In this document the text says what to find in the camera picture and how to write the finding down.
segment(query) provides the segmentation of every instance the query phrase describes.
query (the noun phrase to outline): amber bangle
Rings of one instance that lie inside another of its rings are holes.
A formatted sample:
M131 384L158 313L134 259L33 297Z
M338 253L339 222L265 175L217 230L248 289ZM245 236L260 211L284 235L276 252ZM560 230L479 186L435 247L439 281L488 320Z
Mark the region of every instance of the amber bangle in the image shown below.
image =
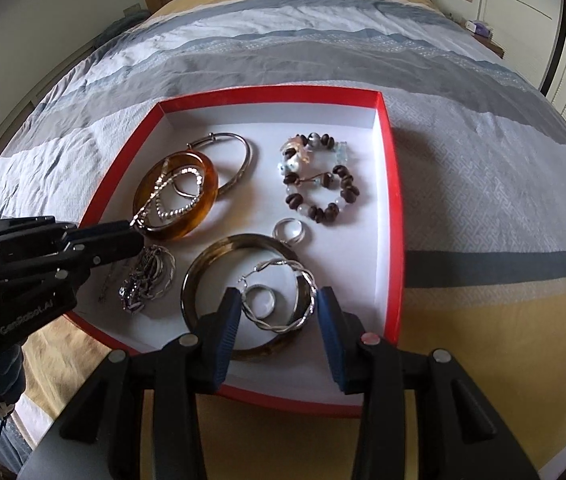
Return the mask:
M196 312L196 291L198 284L203 277L205 271L221 256L238 249L266 249L272 251L287 260L298 260L296 253L288 246L271 238L260 234L240 234L227 238L222 238L211 244L207 249L200 253L197 258L189 266L188 272L185 274L183 286L180 291L180 309L183 313L185 324L190 332L198 324L198 313ZM302 277L296 278L296 302L294 310L287 324L292 324L297 319L303 317L303 314L312 302L312 290L307 281ZM278 334L270 341L254 348L242 350L233 350L232 359L242 361L253 357L265 357L284 348L291 343L300 330Z
M212 161L203 153L185 150L184 152L173 153L166 159L160 160L145 174L134 194L134 203L132 205L132 215L135 215L134 218L139 217L139 211L142 208L147 208L147 201L154 193L154 187L161 172L170 174L186 166L198 168L203 173L203 185L198 201L191 210L167 224L150 225L147 221L147 215L145 215L143 221L138 222L138 225L150 238L156 240L177 240L182 238L205 219L214 205L218 194L218 174Z

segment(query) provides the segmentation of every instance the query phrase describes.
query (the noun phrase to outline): beaded bracelet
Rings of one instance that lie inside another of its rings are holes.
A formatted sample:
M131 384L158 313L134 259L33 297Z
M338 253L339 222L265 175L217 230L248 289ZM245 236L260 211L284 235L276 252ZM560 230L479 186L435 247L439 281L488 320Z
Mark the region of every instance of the beaded bracelet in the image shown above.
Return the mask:
M325 148L336 153L336 166L331 172L319 173L309 178L301 178L300 171L303 164L309 162L307 146L310 148ZM347 143L335 142L333 137L327 134L320 136L313 132L309 136L296 136L289 139L281 148L283 160L278 165L281 174L284 175L283 183L287 185L287 197L285 202L290 209L295 209L301 215L307 216L316 223L331 223L336 219L338 213L349 204L356 201L360 192L354 186L354 177L344 165L347 161ZM340 179L340 195L330 202L325 210L315 205L305 203L305 198L300 193L299 186L306 182L313 182L327 189L334 182L334 175Z

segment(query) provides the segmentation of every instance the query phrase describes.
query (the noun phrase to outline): screw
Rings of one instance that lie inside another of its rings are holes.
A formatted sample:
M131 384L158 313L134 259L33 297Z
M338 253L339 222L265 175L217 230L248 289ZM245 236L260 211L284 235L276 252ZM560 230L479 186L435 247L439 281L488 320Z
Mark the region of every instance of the screw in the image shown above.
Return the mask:
M122 350L112 350L108 355L108 359L112 363L119 363L125 359L125 352Z
M183 334L178 338L178 342L181 346L195 346L198 344L198 337L195 334Z
M363 342L364 345L374 346L374 345L378 345L378 343L381 342L381 338L378 334L375 334L374 332L365 332L361 336L361 341Z
M448 363L452 360L452 355L447 350L439 348L432 352L432 357L437 363Z

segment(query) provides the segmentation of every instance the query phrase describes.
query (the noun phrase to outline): bed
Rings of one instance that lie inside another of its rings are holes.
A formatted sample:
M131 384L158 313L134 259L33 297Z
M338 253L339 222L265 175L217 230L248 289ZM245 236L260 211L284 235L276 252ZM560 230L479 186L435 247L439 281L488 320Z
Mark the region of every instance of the bed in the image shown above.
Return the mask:
M542 478L558 478L566 467L562 117L430 0L155 4L147 22L58 83L6 147L0 218L79 222L127 137L164 98L257 84L381 91L404 201L400 346L450 349ZM108 349L58 319L24 351L26 393L48 424ZM201 399L199 410L212 479L263 470L288 478L280 459L290 456L296 478L349 477L355 420L218 397Z

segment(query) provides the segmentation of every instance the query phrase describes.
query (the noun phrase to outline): blue pants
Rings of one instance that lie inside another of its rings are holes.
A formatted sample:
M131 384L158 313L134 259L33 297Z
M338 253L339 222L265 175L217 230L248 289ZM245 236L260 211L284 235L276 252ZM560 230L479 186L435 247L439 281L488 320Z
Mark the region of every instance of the blue pants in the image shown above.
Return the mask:
M0 464L18 474L31 453L31 447L25 442L12 419L8 418L0 436Z

